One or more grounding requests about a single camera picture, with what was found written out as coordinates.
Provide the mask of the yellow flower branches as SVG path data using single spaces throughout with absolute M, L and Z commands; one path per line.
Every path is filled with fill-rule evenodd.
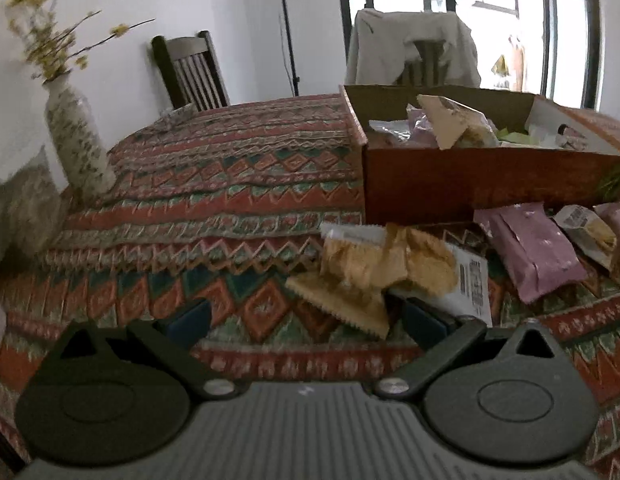
M 100 10 L 89 11 L 72 25 L 61 27 L 58 3 L 59 0 L 5 0 L 7 28 L 22 44 L 24 62 L 33 68 L 32 78 L 44 84 L 71 73 L 74 68 L 86 70 L 90 52 L 153 22 L 150 18 L 118 24 L 101 40 L 79 47 L 78 29 L 97 18 Z

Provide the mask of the white floral vase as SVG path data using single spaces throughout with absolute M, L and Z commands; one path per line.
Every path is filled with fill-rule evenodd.
M 64 175 L 85 203 L 94 203 L 116 184 L 116 174 L 81 91 L 70 74 L 46 80 L 45 120 Z

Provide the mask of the pink snack packet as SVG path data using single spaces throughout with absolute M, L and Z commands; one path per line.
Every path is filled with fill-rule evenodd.
M 502 258 L 524 304 L 588 277 L 572 243 L 542 203 L 476 210 L 474 222 Z

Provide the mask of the red cardboard snack box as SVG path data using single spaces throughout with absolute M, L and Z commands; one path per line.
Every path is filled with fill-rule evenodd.
M 428 89 L 484 113 L 511 132 L 538 126 L 566 133 L 568 148 L 414 148 L 374 131 L 399 120 L 421 88 L 344 86 L 352 143 L 361 155 L 365 220 L 371 224 L 470 221 L 477 209 L 520 203 L 592 206 L 620 199 L 620 122 L 530 93 Z

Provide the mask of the beige jacket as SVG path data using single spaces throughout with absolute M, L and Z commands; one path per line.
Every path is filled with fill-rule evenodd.
M 363 9 L 355 16 L 346 84 L 477 88 L 478 53 L 470 28 L 453 12 Z

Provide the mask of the black sliding door frame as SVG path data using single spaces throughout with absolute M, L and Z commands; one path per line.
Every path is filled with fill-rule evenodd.
M 472 32 L 482 87 L 598 106 L 601 0 L 339 0 L 343 34 L 362 9 L 454 12 Z

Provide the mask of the chair with beige jacket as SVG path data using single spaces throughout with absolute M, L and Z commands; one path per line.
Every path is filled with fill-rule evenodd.
M 405 46 L 405 63 L 395 84 L 403 87 L 438 87 L 444 84 L 447 65 L 442 41 L 415 41 Z

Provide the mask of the small white snack packet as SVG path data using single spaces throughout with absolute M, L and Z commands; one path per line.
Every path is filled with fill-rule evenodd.
M 560 209 L 553 219 L 587 257 L 604 269 L 613 270 L 618 238 L 594 211 L 580 205 L 569 205 Z

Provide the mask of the patterned red tablecloth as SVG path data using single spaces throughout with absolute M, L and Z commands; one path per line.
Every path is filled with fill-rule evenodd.
M 415 356 L 404 334 L 368 340 L 284 283 L 319 250 L 319 222 L 358 222 L 363 186 L 340 96 L 212 110 L 112 148 L 118 181 L 70 214 L 40 265 L 0 273 L 0 432 L 22 449 L 14 407 L 70 321 L 119 327 L 205 297 L 203 361 L 239 377 L 377 377 Z

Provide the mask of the dark wooden chair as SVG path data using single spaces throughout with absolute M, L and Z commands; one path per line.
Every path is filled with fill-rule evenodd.
M 193 104 L 204 112 L 229 106 L 209 30 L 191 37 L 156 36 L 150 47 L 173 108 Z

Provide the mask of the studio light on stand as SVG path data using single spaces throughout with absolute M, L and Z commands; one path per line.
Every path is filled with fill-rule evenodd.
M 299 76 L 296 66 L 295 52 L 293 52 L 293 36 L 291 36 L 289 10 L 287 0 L 281 0 L 281 12 L 279 12 L 279 24 L 281 24 L 284 67 L 288 76 L 291 93 L 300 96 Z

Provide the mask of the yellow crisp snack packet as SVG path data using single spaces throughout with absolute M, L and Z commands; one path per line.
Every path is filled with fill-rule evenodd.
M 324 222 L 319 270 L 287 278 L 312 306 L 385 339 L 399 323 L 421 348 L 466 320 L 490 327 L 488 263 L 426 232 Z

